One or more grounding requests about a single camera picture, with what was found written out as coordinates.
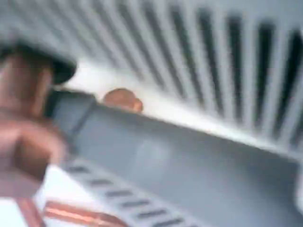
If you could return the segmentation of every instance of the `white vent grille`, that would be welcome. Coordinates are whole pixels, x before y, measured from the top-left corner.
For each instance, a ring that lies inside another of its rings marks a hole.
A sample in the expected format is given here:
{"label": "white vent grille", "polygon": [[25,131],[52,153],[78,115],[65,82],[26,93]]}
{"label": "white vent grille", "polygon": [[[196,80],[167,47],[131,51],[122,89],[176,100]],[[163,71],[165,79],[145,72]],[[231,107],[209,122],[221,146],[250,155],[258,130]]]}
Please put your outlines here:
{"label": "white vent grille", "polygon": [[[3,6],[3,17],[11,19],[0,29],[2,37],[10,32],[63,56],[127,71],[244,133],[297,152],[303,16],[296,3],[205,2],[11,0]],[[290,7],[293,12],[284,12]]]}

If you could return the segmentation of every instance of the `white surface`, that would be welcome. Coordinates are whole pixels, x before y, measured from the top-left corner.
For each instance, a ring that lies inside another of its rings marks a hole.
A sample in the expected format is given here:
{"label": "white surface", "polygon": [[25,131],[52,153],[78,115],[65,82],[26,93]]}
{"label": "white surface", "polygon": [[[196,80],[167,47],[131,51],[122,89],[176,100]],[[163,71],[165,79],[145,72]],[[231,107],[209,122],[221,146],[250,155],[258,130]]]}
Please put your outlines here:
{"label": "white surface", "polygon": [[80,61],[75,76],[65,86],[72,90],[93,93],[99,100],[108,91],[125,87],[133,91],[143,101],[143,114],[146,116],[258,148],[278,150],[277,146],[271,141],[263,140],[258,135],[253,136],[244,133],[241,129],[226,125],[222,121],[207,116],[202,109],[189,108],[181,101],[138,83],[126,73],[121,75],[121,72],[114,69]]}
{"label": "white surface", "polygon": [[[45,183],[34,197],[34,201],[42,211],[47,200],[57,200],[71,205],[80,205],[90,210],[102,211],[116,215],[106,202],[100,202],[87,193],[76,181],[57,166],[49,166],[45,176]],[[4,227],[27,227],[26,222],[13,199],[0,200],[0,221]],[[59,222],[45,218],[48,227],[80,227],[66,222]]]}

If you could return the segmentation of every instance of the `gray panel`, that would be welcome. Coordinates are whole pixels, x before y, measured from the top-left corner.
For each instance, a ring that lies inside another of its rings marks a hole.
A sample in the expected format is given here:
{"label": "gray panel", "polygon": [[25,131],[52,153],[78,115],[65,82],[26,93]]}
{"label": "gray panel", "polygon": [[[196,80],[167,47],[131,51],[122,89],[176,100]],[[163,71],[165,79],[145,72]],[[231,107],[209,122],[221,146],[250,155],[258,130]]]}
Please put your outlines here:
{"label": "gray panel", "polygon": [[301,227],[297,165],[203,133],[96,107],[80,156],[214,227]]}

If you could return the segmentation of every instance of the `vent slot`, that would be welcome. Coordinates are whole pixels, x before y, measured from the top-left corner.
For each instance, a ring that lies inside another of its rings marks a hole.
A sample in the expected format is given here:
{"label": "vent slot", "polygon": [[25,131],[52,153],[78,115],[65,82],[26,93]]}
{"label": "vent slot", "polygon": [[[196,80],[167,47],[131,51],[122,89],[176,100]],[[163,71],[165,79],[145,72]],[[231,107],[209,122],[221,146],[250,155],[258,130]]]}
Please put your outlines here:
{"label": "vent slot", "polygon": [[255,123],[257,128],[261,128],[261,114],[263,112],[263,103],[265,89],[268,77],[270,63],[270,53],[272,52],[272,42],[274,34],[274,25],[271,23],[262,23],[258,29],[258,72],[257,72],[257,109],[255,112]]}
{"label": "vent slot", "polygon": [[191,81],[195,89],[196,96],[200,104],[203,104],[203,96],[201,93],[201,86],[198,80],[198,75],[196,72],[196,66],[193,60],[193,55],[189,47],[188,37],[186,29],[184,27],[184,22],[181,16],[181,11],[177,6],[172,6],[170,8],[170,17],[172,19],[174,28],[177,32],[178,41],[180,43],[181,49],[183,51],[184,58],[187,63],[187,67],[191,76]]}
{"label": "vent slot", "polygon": [[113,184],[108,179],[93,179],[93,180],[88,180],[88,183],[93,187],[108,186]]}
{"label": "vent slot", "polygon": [[72,174],[89,174],[89,170],[84,166],[70,166],[67,171]]}
{"label": "vent slot", "polygon": [[148,200],[138,200],[138,201],[123,202],[123,203],[121,203],[120,206],[122,208],[129,209],[129,208],[143,207],[143,206],[147,206],[147,205],[150,205],[150,202]]}
{"label": "vent slot", "polygon": [[236,117],[239,122],[242,122],[242,100],[241,100],[241,77],[242,77],[242,37],[241,37],[241,18],[233,16],[228,18],[228,37],[231,48],[232,72],[235,87],[235,102],[236,102]]}
{"label": "vent slot", "polygon": [[215,91],[215,98],[218,106],[218,112],[220,115],[223,115],[222,95],[219,85],[218,66],[215,59],[214,36],[212,31],[210,12],[206,9],[199,10],[198,22],[199,22],[201,36],[203,37],[203,40],[205,42],[204,49],[206,51],[206,56],[207,56],[206,60],[209,65],[211,76],[214,82],[214,91]]}
{"label": "vent slot", "polygon": [[130,190],[116,190],[116,191],[109,191],[106,192],[106,197],[115,198],[115,197],[127,197],[131,196],[133,193]]}
{"label": "vent slot", "polygon": [[127,26],[128,30],[130,31],[130,34],[132,35],[133,39],[135,40],[136,44],[138,45],[141,53],[145,57],[146,62],[148,64],[153,76],[156,79],[157,85],[161,89],[167,90],[160,73],[158,72],[157,68],[155,67],[155,65],[152,61],[152,57],[150,56],[149,51],[146,48],[146,45],[144,43],[144,40],[142,39],[142,36],[138,32],[138,28],[136,28],[136,26],[134,24],[134,21],[133,21],[131,15],[129,13],[129,9],[127,8],[127,6],[125,4],[123,4],[121,2],[119,2],[117,4],[117,8],[118,8],[118,11],[119,11],[120,15],[122,16],[122,18],[125,22],[125,25]]}
{"label": "vent slot", "polygon": [[173,59],[171,57],[171,53],[169,52],[169,49],[167,47],[166,41],[164,39],[163,33],[158,25],[157,19],[156,19],[156,15],[155,15],[155,11],[153,6],[150,3],[144,3],[143,4],[143,8],[142,8],[143,12],[144,12],[144,16],[147,19],[148,25],[150,26],[152,33],[155,37],[155,40],[157,41],[157,43],[160,46],[160,49],[162,50],[162,54],[166,60],[167,63],[167,67],[170,71],[170,74],[173,78],[174,84],[177,87],[178,93],[180,95],[180,97],[182,97],[183,99],[185,99],[185,92],[184,89],[182,87],[181,81],[178,78],[178,72],[177,69],[175,68],[175,65],[173,63]]}
{"label": "vent slot", "polygon": [[173,226],[177,226],[183,222],[184,222],[184,220],[182,218],[176,218],[176,219],[171,219],[171,220],[167,220],[167,221],[163,221],[163,222],[158,222],[158,223],[152,225],[152,227],[173,227]]}
{"label": "vent slot", "polygon": [[303,44],[299,31],[294,31],[289,40],[289,52],[286,61],[285,76],[283,88],[280,96],[280,104],[277,112],[277,118],[274,128],[274,136],[277,138],[283,123],[285,110],[288,108],[291,91],[294,87],[294,82],[297,80],[300,62],[302,60]]}
{"label": "vent slot", "polygon": [[147,218],[153,218],[161,215],[167,214],[166,210],[152,210],[144,213],[138,214],[136,217],[138,219],[147,219]]}
{"label": "vent slot", "polygon": [[299,123],[294,131],[294,134],[292,135],[291,139],[290,139],[290,143],[292,144],[292,147],[294,148],[294,150],[301,152],[301,150],[298,149],[302,149],[301,147],[299,147],[300,142],[303,140],[303,109],[301,111],[300,114],[300,120]]}
{"label": "vent slot", "polygon": [[99,1],[93,1],[93,8],[96,12],[96,15],[99,20],[102,20],[103,24],[107,27],[108,31],[111,33],[111,36],[113,37],[115,43],[118,45],[119,49],[122,51],[126,61],[131,66],[133,71],[135,72],[135,75],[139,80],[143,80],[143,76],[139,73],[139,69],[134,62],[134,59],[132,58],[131,53],[128,51],[127,47],[125,46],[124,42],[122,41],[122,38],[119,36],[118,32],[115,30],[110,18],[107,15],[107,12],[104,10],[103,6],[101,5],[101,2]]}

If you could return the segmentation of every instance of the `copper pipe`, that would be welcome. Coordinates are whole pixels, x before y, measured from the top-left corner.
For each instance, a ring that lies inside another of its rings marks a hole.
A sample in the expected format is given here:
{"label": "copper pipe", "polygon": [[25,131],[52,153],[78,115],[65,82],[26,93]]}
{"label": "copper pipe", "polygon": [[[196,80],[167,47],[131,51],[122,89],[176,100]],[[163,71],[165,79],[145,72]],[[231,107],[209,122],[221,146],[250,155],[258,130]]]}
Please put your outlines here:
{"label": "copper pipe", "polygon": [[45,227],[45,223],[36,205],[31,199],[16,199],[28,227]]}
{"label": "copper pipe", "polygon": [[44,207],[45,217],[91,227],[127,227],[115,216],[93,212],[56,201],[48,201]]}
{"label": "copper pipe", "polygon": [[0,70],[0,108],[41,116],[51,82],[46,57],[24,50],[10,54]]}

